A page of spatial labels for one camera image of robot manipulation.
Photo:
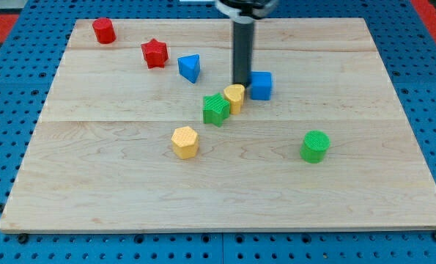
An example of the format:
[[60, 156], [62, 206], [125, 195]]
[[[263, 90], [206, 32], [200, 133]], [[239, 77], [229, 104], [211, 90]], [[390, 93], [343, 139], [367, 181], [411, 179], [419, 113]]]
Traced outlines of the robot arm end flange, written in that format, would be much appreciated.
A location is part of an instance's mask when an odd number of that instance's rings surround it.
[[279, 0], [215, 0], [218, 11], [232, 19], [266, 18], [279, 4]]

